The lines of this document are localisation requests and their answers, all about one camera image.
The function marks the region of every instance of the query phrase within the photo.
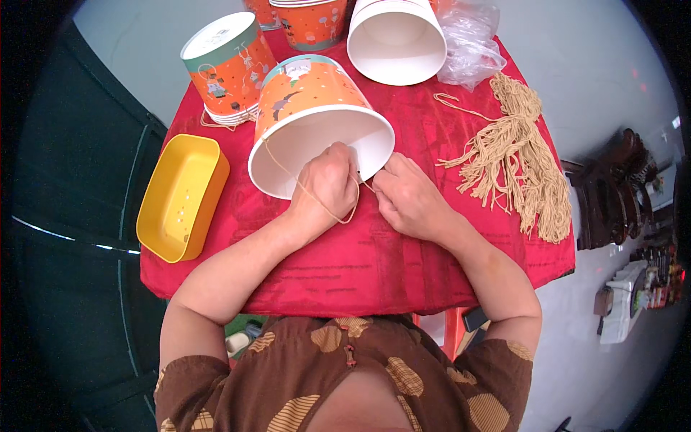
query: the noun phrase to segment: woman's right hand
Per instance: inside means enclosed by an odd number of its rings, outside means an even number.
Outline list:
[[[442,243],[450,224],[463,218],[451,209],[422,169],[400,153],[391,155],[375,175],[372,188],[381,215],[407,236]]]

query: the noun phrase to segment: paper bucket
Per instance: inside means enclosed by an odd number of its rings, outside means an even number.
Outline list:
[[[348,0],[287,5],[273,3],[291,48],[318,51],[341,40]]]
[[[329,57],[299,55],[269,72],[259,99],[249,177],[265,194],[289,200],[297,177],[333,142],[352,148],[362,180],[393,152],[389,122],[372,110],[343,68]],[[285,167],[283,171],[267,152]]]
[[[199,30],[180,52],[210,113],[242,113],[259,101],[266,74],[276,65],[255,15],[239,12]]]
[[[262,30],[278,30],[282,27],[278,12],[269,4],[269,0],[243,0],[243,4],[245,9],[256,15]]]
[[[359,4],[347,42],[348,57],[358,71],[391,86],[417,84],[439,72],[446,61],[446,40],[429,2]]]

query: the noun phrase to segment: red tablecloth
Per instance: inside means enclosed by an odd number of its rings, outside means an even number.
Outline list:
[[[265,33],[276,60],[301,54],[288,48],[281,31]],[[504,73],[523,78],[504,47]],[[396,147],[413,158],[432,178],[444,197],[496,247],[506,252],[528,274],[535,288],[574,268],[573,234],[559,245],[546,243],[534,232],[528,239],[519,231],[520,217],[501,209],[482,208],[470,192],[459,194],[458,168],[435,167],[437,158],[453,159],[487,122],[452,110],[432,97],[444,92],[461,99],[460,106],[490,118],[502,114],[485,80],[469,93],[441,84],[436,77],[414,86],[385,86],[355,70],[343,41],[320,54],[337,60],[368,98],[374,109],[393,125]],[[168,264],[142,248],[142,281],[159,297],[171,297],[199,263],[232,245],[285,211],[289,202],[260,192],[247,174],[254,123],[234,132],[200,126],[202,100],[190,85],[166,142],[179,133],[213,138],[230,162],[230,177],[220,197],[202,254],[194,260]],[[558,160],[542,118],[542,136]],[[361,186],[360,203],[352,221],[337,224],[322,237],[285,259],[257,288],[244,312],[337,317],[344,315],[418,312],[436,313],[456,306],[475,306],[477,299],[455,259],[429,242],[395,232],[377,210],[375,195]]]

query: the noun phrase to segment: orange paper bucket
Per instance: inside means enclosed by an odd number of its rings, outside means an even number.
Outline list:
[[[245,9],[254,13],[259,27],[264,31],[278,30],[282,27],[278,12],[269,4],[269,0],[243,0]]]
[[[291,48],[318,51],[341,40],[348,0],[293,5],[273,1]]]
[[[285,60],[267,75],[254,140],[252,182],[268,195],[290,199],[300,170],[333,142],[350,146],[367,180],[391,156],[395,136],[341,65],[311,54]]]
[[[219,116],[255,105],[266,74],[276,65],[251,12],[227,15],[199,30],[180,58],[208,112]]]

